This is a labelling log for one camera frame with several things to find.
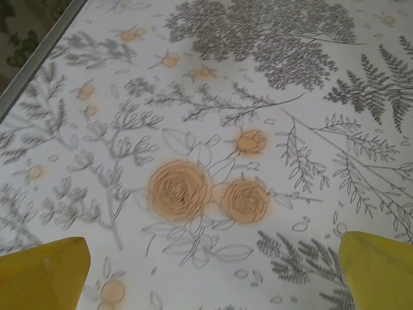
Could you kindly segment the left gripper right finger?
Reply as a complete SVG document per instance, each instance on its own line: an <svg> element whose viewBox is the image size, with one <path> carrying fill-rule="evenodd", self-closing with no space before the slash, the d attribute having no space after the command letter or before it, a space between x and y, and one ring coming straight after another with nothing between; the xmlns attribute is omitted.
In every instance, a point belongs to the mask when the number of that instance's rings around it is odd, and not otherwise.
<svg viewBox="0 0 413 310"><path fill-rule="evenodd" d="M350 231L338 258L356 309L412 309L411 245Z"/></svg>

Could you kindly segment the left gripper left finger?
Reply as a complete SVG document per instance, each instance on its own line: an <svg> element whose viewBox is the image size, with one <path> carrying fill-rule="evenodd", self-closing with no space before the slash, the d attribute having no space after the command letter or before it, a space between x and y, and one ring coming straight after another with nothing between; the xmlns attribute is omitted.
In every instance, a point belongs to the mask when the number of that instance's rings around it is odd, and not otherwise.
<svg viewBox="0 0 413 310"><path fill-rule="evenodd" d="M83 237L71 237L1 257L1 309L77 307L90 268Z"/></svg>

